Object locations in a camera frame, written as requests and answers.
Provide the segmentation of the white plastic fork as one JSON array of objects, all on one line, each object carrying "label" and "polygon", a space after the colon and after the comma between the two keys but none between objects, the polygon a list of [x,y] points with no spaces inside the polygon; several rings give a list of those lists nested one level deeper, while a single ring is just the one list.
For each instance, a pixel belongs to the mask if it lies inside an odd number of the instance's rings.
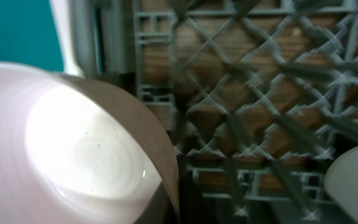
[{"label": "white plastic fork", "polygon": [[49,0],[58,43],[63,60],[63,71],[75,77],[84,77],[75,55],[73,23],[69,0]]}]

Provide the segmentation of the pink bowl with food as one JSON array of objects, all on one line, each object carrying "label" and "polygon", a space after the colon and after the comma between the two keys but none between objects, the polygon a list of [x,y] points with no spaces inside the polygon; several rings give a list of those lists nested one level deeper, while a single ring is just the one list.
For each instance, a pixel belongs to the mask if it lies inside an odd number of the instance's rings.
[{"label": "pink bowl with food", "polygon": [[179,213],[160,121],[110,83],[0,62],[0,223],[152,223]]}]

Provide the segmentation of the white cup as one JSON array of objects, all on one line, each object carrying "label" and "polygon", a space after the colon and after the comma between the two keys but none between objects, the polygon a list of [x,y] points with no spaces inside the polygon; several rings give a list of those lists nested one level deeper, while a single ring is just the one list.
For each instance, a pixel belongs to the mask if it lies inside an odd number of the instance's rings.
[{"label": "white cup", "polygon": [[324,189],[358,223],[358,146],[339,156],[324,177]]}]

